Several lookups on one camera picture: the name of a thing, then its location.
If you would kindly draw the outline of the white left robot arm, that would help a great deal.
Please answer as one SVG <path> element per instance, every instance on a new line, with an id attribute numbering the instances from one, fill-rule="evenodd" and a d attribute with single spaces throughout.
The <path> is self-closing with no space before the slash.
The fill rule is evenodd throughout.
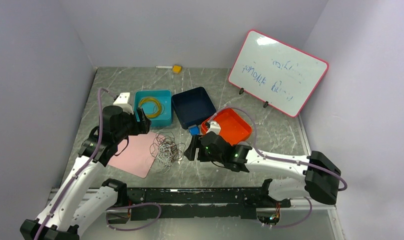
<path id="1" fill-rule="evenodd" d="M 80 206 L 96 175 L 130 136 L 149 133 L 151 121 L 144 110 L 132 110 L 128 103 L 99 109 L 99 124 L 82 143 L 74 166 L 55 197 L 35 218 L 26 219 L 20 233 L 25 240 L 78 240 L 99 215 L 109 207 L 121 208 L 128 202 L 126 184 L 108 179 L 97 196 Z"/>

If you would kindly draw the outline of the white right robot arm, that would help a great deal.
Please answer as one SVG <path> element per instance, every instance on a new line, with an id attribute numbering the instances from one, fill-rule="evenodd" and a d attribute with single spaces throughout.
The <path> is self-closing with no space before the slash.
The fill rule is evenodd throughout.
<path id="1" fill-rule="evenodd" d="M 218 162 L 233 172 L 263 172 L 282 176 L 259 194 L 265 207 L 290 198 L 310 197 L 335 205 L 342 181 L 340 169 L 322 152 L 284 155 L 265 152 L 247 144 L 231 145 L 214 132 L 194 135 L 184 156 L 200 162 Z"/>

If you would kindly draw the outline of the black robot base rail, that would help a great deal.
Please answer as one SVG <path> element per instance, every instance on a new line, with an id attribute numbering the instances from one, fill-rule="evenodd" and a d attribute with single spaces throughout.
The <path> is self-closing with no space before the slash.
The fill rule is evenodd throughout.
<path id="1" fill-rule="evenodd" d="M 259 187 L 162 188 L 127 187 L 115 179 L 103 185 L 113 187 L 118 199 L 113 207 L 132 206 L 131 221 L 160 217 L 172 218 L 227 218 L 255 220 L 258 209 L 289 208 L 289 199 L 277 201 L 268 193 L 272 182 L 267 179 Z"/>

